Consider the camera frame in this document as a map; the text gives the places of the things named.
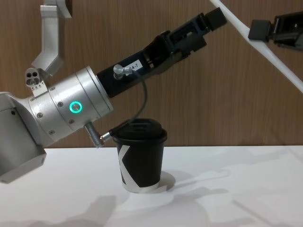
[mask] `table surface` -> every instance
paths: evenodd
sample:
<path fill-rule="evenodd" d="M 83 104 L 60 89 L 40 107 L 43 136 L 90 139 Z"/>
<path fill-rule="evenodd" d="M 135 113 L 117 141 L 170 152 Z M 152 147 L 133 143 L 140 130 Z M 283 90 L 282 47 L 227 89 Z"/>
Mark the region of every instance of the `table surface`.
<path fill-rule="evenodd" d="M 160 188 L 127 192 L 115 148 L 48 149 L 0 184 L 0 227 L 302 227 L 303 146 L 165 148 Z"/>

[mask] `wood panel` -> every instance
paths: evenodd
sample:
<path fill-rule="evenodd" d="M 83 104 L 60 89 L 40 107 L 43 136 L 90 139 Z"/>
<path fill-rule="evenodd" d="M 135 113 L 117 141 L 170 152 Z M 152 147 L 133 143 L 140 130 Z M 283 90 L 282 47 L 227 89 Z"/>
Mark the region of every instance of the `wood panel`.
<path fill-rule="evenodd" d="M 247 26 L 254 18 L 303 10 L 303 1 L 224 0 Z M 23 74 L 41 50 L 42 0 L 0 0 L 0 90 L 27 97 Z M 65 26 L 62 78 L 90 65 L 95 73 L 144 48 L 214 6 L 206 0 L 74 0 Z M 303 96 L 227 24 L 205 36 L 207 46 L 146 81 L 142 117 L 160 121 L 167 145 L 303 144 Z M 303 78 L 303 53 L 268 45 Z M 105 132 L 131 117 L 142 103 L 140 86 L 112 99 L 114 111 L 95 123 Z M 53 147 L 89 147 L 84 130 Z"/>

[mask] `black cable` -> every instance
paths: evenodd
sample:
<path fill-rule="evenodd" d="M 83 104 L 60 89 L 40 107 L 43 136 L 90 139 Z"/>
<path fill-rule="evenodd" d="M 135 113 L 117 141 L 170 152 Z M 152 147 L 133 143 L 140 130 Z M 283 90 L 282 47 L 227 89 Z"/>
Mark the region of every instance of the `black cable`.
<path fill-rule="evenodd" d="M 141 108 L 138 110 L 138 112 L 131 119 L 123 122 L 122 124 L 114 127 L 113 129 L 109 130 L 108 132 L 111 136 L 115 136 L 118 133 L 119 130 L 121 130 L 125 126 L 129 125 L 130 123 L 132 123 L 142 113 L 142 111 L 146 107 L 148 96 L 147 96 L 147 87 L 146 87 L 145 81 L 137 71 L 133 70 L 133 74 L 141 81 L 141 84 L 142 84 L 142 87 L 143 87 L 143 92 L 144 92 L 143 104 L 142 104 Z"/>

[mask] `black clamp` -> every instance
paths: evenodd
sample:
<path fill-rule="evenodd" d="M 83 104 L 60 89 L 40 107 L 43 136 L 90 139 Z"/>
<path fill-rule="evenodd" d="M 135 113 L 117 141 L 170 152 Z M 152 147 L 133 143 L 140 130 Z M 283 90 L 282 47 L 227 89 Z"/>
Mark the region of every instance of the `black clamp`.
<path fill-rule="evenodd" d="M 188 57 L 191 52 L 206 46 L 203 36 L 226 22 L 220 8 L 205 15 L 201 13 L 173 32 L 163 32 L 146 48 L 116 64 L 138 71 L 144 79 L 160 74 Z M 116 80 L 113 77 L 114 65 L 97 74 L 109 97 L 114 97 L 139 82 L 135 75 Z"/>
<path fill-rule="evenodd" d="M 270 39 L 280 47 L 303 51 L 303 12 L 275 17 L 269 20 L 253 20 L 248 38 L 269 42 Z"/>

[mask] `metal bracket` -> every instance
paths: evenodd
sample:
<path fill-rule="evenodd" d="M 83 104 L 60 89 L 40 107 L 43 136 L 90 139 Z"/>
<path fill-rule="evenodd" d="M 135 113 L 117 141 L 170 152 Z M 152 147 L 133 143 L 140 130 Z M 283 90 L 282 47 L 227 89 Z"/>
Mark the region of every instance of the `metal bracket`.
<path fill-rule="evenodd" d="M 26 86 L 35 97 L 47 92 L 46 79 L 64 63 L 64 22 L 71 18 L 71 1 L 44 0 L 42 17 L 42 50 L 25 72 Z"/>
<path fill-rule="evenodd" d="M 42 17 L 42 51 L 32 62 L 36 69 L 53 76 L 63 65 L 64 19 L 71 18 L 65 0 L 45 0 L 40 6 Z"/>

